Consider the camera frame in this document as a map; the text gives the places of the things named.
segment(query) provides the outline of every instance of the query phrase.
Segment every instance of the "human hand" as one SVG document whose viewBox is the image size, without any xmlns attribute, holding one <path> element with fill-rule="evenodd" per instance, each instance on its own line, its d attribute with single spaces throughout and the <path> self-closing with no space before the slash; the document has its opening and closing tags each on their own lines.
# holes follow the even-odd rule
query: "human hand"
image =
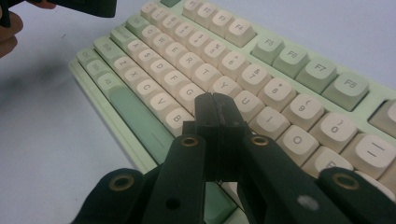
<svg viewBox="0 0 396 224">
<path fill-rule="evenodd" d="M 48 3 L 47 0 L 42 0 L 41 3 L 31 2 L 31 4 L 47 9 L 56 7 L 55 4 Z M 2 9 L 0 7 L 0 18 L 2 18 L 2 16 Z M 17 34 L 23 28 L 22 19 L 17 14 L 9 12 L 9 19 L 11 21 L 11 27 L 5 28 L 0 26 L 0 58 L 15 49 L 18 44 L 15 34 Z"/>
</svg>

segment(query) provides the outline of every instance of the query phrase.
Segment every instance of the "mechanical keyboard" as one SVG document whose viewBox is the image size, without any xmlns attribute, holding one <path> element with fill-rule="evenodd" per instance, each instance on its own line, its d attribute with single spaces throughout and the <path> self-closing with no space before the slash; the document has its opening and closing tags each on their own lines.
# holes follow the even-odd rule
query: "mechanical keyboard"
<svg viewBox="0 0 396 224">
<path fill-rule="evenodd" d="M 354 170 L 395 201 L 396 91 L 220 6 L 147 2 L 69 67 L 143 173 L 194 119 L 194 98 L 220 92 L 309 175 Z M 205 222 L 248 222 L 235 183 L 206 184 Z"/>
</svg>

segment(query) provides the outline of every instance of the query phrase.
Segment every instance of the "white surface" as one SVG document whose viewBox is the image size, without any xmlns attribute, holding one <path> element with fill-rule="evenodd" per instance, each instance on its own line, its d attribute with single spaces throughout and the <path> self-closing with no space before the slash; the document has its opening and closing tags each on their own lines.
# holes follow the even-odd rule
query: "white surface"
<svg viewBox="0 0 396 224">
<path fill-rule="evenodd" d="M 131 166 L 67 64 L 144 2 L 119 0 L 111 20 L 12 8 L 24 29 L 0 60 L 0 223 L 69 223 L 103 175 Z M 396 89 L 396 1 L 211 2 Z"/>
</svg>

